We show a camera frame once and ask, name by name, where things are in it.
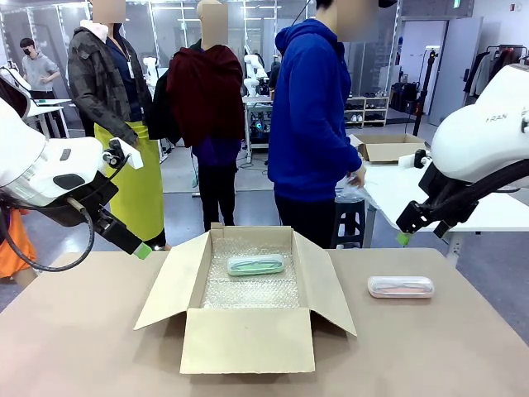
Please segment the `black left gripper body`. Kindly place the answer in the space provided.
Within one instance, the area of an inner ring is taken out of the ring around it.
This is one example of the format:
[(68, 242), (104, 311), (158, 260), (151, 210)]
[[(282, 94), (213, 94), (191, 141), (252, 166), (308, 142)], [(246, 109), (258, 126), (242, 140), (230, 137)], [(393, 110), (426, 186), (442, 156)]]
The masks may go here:
[(63, 227), (74, 227), (86, 223), (90, 217), (96, 232), (102, 232), (119, 220), (113, 216), (106, 205), (118, 193), (118, 187), (101, 172), (88, 184), (57, 198), (50, 205), (41, 208), (41, 214)]

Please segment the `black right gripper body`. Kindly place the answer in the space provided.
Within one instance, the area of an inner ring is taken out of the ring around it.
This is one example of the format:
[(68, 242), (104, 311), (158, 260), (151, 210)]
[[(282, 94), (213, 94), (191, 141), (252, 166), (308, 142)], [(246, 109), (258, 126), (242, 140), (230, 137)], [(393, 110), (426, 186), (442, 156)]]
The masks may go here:
[(466, 222), (475, 210), (475, 203), (456, 197), (468, 187), (468, 183), (443, 175), (430, 163), (419, 181), (419, 188), (427, 195), (419, 205), (421, 215), (431, 222)]

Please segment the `person's right hand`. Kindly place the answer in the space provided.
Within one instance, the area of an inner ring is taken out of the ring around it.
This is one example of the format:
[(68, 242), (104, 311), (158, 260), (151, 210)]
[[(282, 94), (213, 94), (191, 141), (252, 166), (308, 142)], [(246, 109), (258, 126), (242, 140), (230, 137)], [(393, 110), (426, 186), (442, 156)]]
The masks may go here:
[(347, 184), (363, 188), (365, 185), (365, 174), (366, 168), (365, 165), (362, 164), (358, 170), (347, 173)]

